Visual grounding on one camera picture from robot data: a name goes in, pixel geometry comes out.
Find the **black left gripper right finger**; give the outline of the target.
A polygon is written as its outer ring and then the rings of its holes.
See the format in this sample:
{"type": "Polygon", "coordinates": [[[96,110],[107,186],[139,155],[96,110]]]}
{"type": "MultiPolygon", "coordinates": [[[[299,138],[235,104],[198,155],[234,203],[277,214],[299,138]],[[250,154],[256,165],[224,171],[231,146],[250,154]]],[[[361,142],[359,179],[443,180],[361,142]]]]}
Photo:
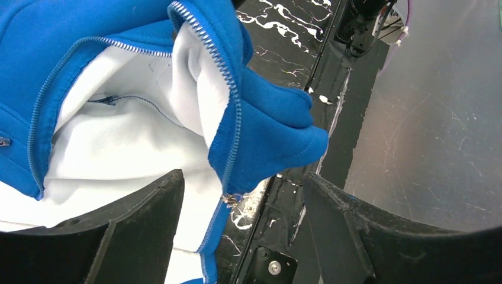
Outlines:
{"type": "Polygon", "coordinates": [[[470,233],[392,214],[315,173],[303,184],[325,283],[500,283],[501,228],[470,233]]]}

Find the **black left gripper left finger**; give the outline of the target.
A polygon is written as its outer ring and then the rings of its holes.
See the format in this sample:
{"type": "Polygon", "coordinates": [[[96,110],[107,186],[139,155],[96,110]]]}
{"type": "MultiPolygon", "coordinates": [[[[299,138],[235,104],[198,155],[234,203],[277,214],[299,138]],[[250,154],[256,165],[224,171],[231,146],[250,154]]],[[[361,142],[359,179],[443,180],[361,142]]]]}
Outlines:
{"type": "Polygon", "coordinates": [[[1,234],[2,283],[163,283],[184,198],[176,169],[53,228],[1,234]]]}

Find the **blue zip jacket white lining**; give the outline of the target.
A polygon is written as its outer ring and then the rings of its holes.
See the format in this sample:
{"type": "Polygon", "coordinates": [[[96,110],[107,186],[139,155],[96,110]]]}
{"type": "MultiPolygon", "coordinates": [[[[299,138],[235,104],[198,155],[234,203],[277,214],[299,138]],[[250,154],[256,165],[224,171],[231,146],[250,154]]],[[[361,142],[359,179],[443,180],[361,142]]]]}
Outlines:
{"type": "Polygon", "coordinates": [[[248,67],[231,1],[1,2],[1,232],[55,228],[181,170],[160,283],[216,283],[231,208],[318,161],[311,96],[248,67]]]}

